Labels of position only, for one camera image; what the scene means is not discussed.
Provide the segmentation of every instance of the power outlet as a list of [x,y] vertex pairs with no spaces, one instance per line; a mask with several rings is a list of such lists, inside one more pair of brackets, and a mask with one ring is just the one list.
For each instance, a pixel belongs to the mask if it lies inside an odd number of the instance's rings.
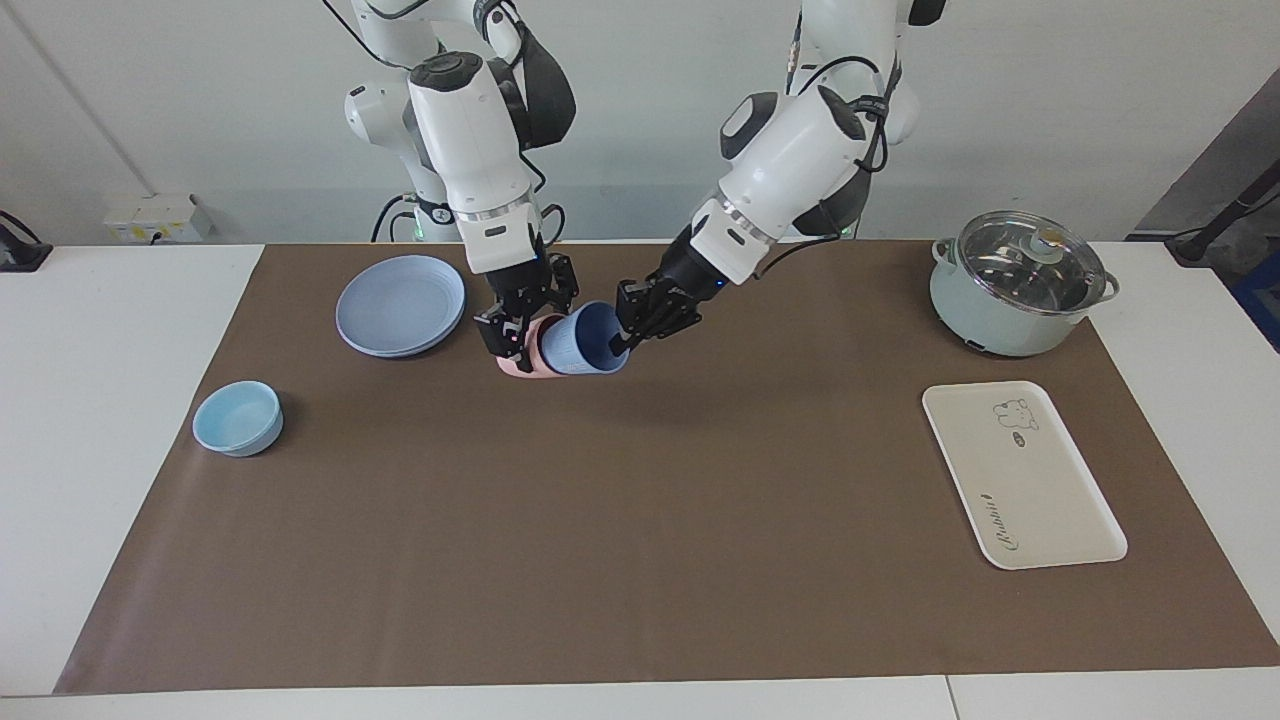
[[209,215],[189,195],[116,201],[102,224],[116,242],[132,245],[206,242],[214,231]]

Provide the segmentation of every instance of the cooking pot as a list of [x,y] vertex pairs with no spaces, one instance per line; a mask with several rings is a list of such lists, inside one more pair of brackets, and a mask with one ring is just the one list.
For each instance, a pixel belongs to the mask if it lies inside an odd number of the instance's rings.
[[1053,220],[1001,210],[933,243],[933,307],[966,345],[1027,357],[1057,347],[1120,283],[1098,255]]

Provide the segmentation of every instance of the pot handle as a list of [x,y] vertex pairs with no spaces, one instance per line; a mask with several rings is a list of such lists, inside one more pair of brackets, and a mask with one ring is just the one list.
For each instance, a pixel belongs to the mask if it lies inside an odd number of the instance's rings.
[[1103,292],[1098,302],[1106,302],[1107,300],[1115,300],[1120,295],[1120,281],[1116,279],[1111,273],[1103,273],[1107,277],[1107,290],[1110,292]]
[[937,263],[937,264],[940,264],[940,265],[943,264],[943,263],[947,264],[947,265],[955,265],[955,263],[952,263],[950,260],[951,243],[955,242],[955,241],[956,241],[956,238],[954,238],[954,237],[948,237],[948,238],[934,241],[933,242],[933,261]]

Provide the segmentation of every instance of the pot lid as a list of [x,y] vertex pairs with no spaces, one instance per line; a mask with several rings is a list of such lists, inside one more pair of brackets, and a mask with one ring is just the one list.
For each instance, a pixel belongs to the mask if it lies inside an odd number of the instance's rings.
[[1030,213],[974,218],[956,240],[955,256],[987,292],[1038,314],[1085,310],[1106,291],[1097,254],[1062,225]]

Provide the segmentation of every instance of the cable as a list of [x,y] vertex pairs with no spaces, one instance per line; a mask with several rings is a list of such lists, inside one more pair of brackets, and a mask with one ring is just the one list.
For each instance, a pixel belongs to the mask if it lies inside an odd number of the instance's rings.
[[[854,234],[852,234],[852,237],[850,237],[850,240],[858,240],[858,231],[860,231],[861,227],[863,227],[863,219],[859,217],[858,218],[858,223],[854,224]],[[827,234],[827,236],[823,236],[823,237],[819,237],[819,238],[814,238],[814,240],[809,240],[809,241],[801,242],[801,243],[796,245],[795,247],[791,247],[790,250],[787,250],[782,255],[778,255],[777,258],[774,258],[773,260],[771,260],[769,264],[765,265],[763,270],[760,270],[758,273],[753,273],[751,277],[754,277],[758,281],[763,281],[764,275],[769,270],[772,270],[778,263],[786,260],[787,258],[795,255],[796,252],[800,252],[801,250],[808,250],[810,247],[817,247],[819,245],[827,245],[828,242],[836,242],[838,240],[841,240],[841,236],[838,236],[838,234]]]
[[374,234],[369,236],[369,242],[378,242],[378,233],[383,232],[383,223],[387,220],[387,215],[392,211],[392,208],[394,208],[397,202],[403,201],[404,196],[397,195],[396,197],[388,200],[387,205],[383,205],[383,211],[378,214],[378,222],[374,223]]
[[19,220],[18,218],[14,218],[9,213],[5,213],[4,210],[0,210],[0,218],[4,218],[6,220],[9,220],[13,224],[13,227],[15,227],[15,228],[20,229],[22,232],[27,233],[27,237],[29,237],[31,240],[35,240],[36,245],[41,243],[40,242],[40,237],[37,237],[36,233],[31,232],[31,228],[27,227],[27,223],[23,223],[22,220]]
[[370,47],[369,44],[365,42],[364,37],[360,37],[360,33],[356,32],[356,28],[351,27],[351,23],[347,22],[347,18],[342,17],[342,13],[339,13],[333,6],[333,4],[329,3],[329,0],[320,0],[320,1],[324,3],[325,8],[329,8],[329,13],[333,14],[334,19],[337,19],[342,24],[342,27],[347,28],[347,33],[351,35],[351,37],[356,42],[358,42],[361,47],[365,49],[365,53],[369,53],[370,58],[378,60],[379,63],[387,65],[388,68],[399,68],[402,70],[410,70],[410,72],[413,70],[413,68],[406,68],[404,65],[401,65],[401,64],[397,64],[397,63],[392,63],[390,60],[383,59],[378,53],[374,53],[374,49]]
[[398,20],[398,19],[403,18],[404,15],[412,13],[413,10],[421,8],[422,5],[426,5],[431,0],[417,0],[417,3],[413,3],[408,8],[404,8],[403,10],[399,10],[397,13],[384,13],[384,12],[379,10],[378,8],[374,8],[372,5],[369,5],[369,9],[375,15],[378,15],[379,18],[381,18],[384,20]]
[[791,53],[787,54],[787,90],[786,95],[791,95],[791,83],[796,78],[796,67],[800,65],[800,36],[804,33],[804,8],[800,9],[799,17],[796,17],[796,32],[791,36]]
[[511,59],[509,65],[512,68],[525,61],[525,49],[529,47],[529,36],[531,32],[529,26],[525,24],[525,20],[516,23],[516,33],[520,35],[520,50],[516,50],[516,56]]
[[[1244,213],[1243,215],[1240,215],[1239,219],[1236,219],[1236,222],[1240,222],[1244,218],[1248,218],[1251,215],[1256,215],[1256,214],[1261,213],[1262,210],[1265,210],[1267,208],[1267,205],[1271,205],[1276,200],[1280,200],[1280,191],[1277,191],[1275,195],[1272,195],[1267,200],[1263,200],[1262,202],[1258,202],[1257,205],[1253,205],[1252,208],[1249,208],[1249,210],[1247,213]],[[1201,225],[1198,228],[1185,229],[1185,231],[1183,231],[1180,233],[1175,233],[1175,234],[1169,236],[1166,240],[1178,240],[1179,237],[1187,237],[1189,234],[1196,234],[1196,233],[1202,232],[1202,231],[1204,231],[1207,228],[1208,228],[1208,225]]]
[[800,92],[797,92],[796,95],[804,95],[806,90],[813,87],[813,83],[818,82],[818,78],[827,74],[827,72],[831,70],[832,68],[836,68],[838,65],[846,65],[849,63],[859,63],[861,65],[867,65],[868,68],[872,69],[873,73],[879,74],[879,68],[876,67],[876,63],[868,60],[867,58],[863,58],[861,55],[845,55],[844,58],[836,58],[835,60],[819,68],[818,72],[813,73],[809,77],[809,81],[804,83],[804,87],[801,87]]
[[396,220],[403,220],[404,218],[408,218],[408,219],[415,220],[415,222],[417,220],[417,215],[415,215],[413,213],[410,213],[410,211],[401,213],[401,214],[396,215],[394,218],[392,218],[392,228],[390,228],[392,242],[396,242]]
[[868,173],[872,173],[872,174],[878,173],[878,172],[881,172],[881,170],[883,170],[884,168],[888,167],[888,133],[884,132],[884,118],[881,118],[876,123],[876,132],[872,136],[872,142],[873,143],[876,142],[876,137],[877,136],[879,136],[879,147],[881,147],[881,161],[879,161],[879,165],[873,165],[873,167],[868,168],[868,167],[865,167],[861,163],[858,164],[859,168],[863,168],[864,170],[867,170]]
[[1258,202],[1257,205],[1254,205],[1253,208],[1251,208],[1248,213],[1240,215],[1240,219],[1243,220],[1244,218],[1248,218],[1249,215],[1253,215],[1256,213],[1261,213],[1263,209],[1266,209],[1267,205],[1271,205],[1272,202],[1275,202],[1276,199],[1280,199],[1280,192],[1276,192],[1275,195],[1272,195],[1270,200],[1266,200],[1263,202]]
[[524,152],[520,154],[520,159],[524,160],[525,165],[527,165],[529,169],[532,170],[535,176],[538,176],[538,187],[534,188],[534,192],[541,192],[541,190],[547,187],[547,174],[539,170],[538,165],[535,165],[534,161],[530,160],[527,156],[525,156]]
[[561,236],[564,234],[564,225],[568,224],[568,215],[564,213],[564,208],[561,206],[561,205],[558,205],[558,204],[556,204],[556,202],[552,202],[550,205],[547,206],[545,210],[543,210],[543,219],[545,220],[553,213],[559,213],[561,227],[559,227],[559,229],[556,231],[556,237],[553,237],[547,243],[547,247],[550,247],[550,246],[556,245],[557,242],[559,242]]

